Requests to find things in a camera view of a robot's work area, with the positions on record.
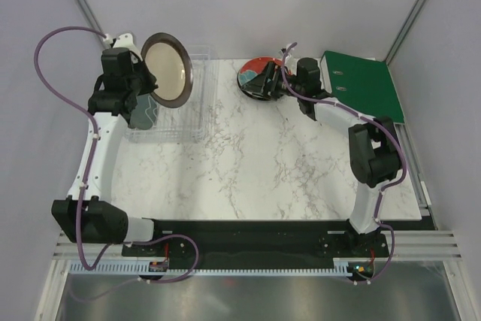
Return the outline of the dark patterned rim plate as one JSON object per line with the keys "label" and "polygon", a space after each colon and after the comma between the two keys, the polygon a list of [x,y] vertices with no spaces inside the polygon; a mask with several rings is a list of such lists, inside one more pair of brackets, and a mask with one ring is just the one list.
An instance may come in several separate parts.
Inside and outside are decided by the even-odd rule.
{"label": "dark patterned rim plate", "polygon": [[248,98],[251,98],[251,99],[254,99],[256,101],[277,101],[281,98],[284,97],[283,94],[280,94],[280,93],[277,93],[277,94],[270,94],[270,95],[250,95],[248,94],[247,92],[244,92],[242,90],[242,87],[239,87],[238,88],[240,89],[240,91],[245,95],[247,96]]}

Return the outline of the red and teal floral plate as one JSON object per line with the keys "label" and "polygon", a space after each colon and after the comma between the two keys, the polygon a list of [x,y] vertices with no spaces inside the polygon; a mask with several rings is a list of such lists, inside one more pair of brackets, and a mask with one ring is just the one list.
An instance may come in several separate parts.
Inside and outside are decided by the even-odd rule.
{"label": "red and teal floral plate", "polygon": [[237,73],[238,86],[242,87],[250,82],[254,77],[260,75],[270,61],[273,61],[277,65],[281,65],[281,59],[270,56],[256,57],[244,63]]}

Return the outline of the brown rimmed cream plate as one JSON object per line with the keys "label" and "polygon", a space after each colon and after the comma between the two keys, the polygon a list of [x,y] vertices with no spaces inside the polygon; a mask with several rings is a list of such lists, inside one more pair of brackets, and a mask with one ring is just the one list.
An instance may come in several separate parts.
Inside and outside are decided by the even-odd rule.
{"label": "brown rimmed cream plate", "polygon": [[145,41],[141,55],[159,88],[154,100],[165,108],[180,108],[193,90],[192,60],[173,35],[158,32]]}

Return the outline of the teal green plate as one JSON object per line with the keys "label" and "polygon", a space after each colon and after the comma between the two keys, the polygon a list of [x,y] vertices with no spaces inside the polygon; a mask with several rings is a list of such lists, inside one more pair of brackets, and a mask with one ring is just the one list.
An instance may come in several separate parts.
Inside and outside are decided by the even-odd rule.
{"label": "teal green plate", "polygon": [[132,111],[129,128],[150,130],[157,122],[158,112],[159,104],[151,95],[139,95],[137,105]]}

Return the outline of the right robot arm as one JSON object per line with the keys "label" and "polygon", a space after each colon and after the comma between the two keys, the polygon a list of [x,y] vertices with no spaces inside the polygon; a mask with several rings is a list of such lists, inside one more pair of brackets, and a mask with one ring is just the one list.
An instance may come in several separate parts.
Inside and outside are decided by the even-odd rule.
{"label": "right robot arm", "polygon": [[313,58],[298,60],[294,72],[279,59],[251,59],[237,73],[237,85],[244,95],[259,101],[294,97],[304,115],[347,138],[349,164],[358,184],[348,219],[352,232],[343,243],[349,254],[363,255],[371,248],[369,234],[381,226],[384,192],[401,183],[407,173],[393,121],[354,111],[337,100],[322,85],[322,72]]}

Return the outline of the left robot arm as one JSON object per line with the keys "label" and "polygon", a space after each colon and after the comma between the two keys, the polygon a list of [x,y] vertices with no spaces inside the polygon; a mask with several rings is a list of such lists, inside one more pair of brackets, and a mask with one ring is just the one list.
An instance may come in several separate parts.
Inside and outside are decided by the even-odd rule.
{"label": "left robot arm", "polygon": [[77,176],[66,198],[53,202],[51,213],[68,239],[79,246],[138,242],[147,255],[156,256],[164,250],[165,238],[154,231],[154,222],[131,217],[110,200],[121,138],[138,96],[155,89],[155,78],[132,45],[104,50],[101,66],[84,109],[89,128]]}

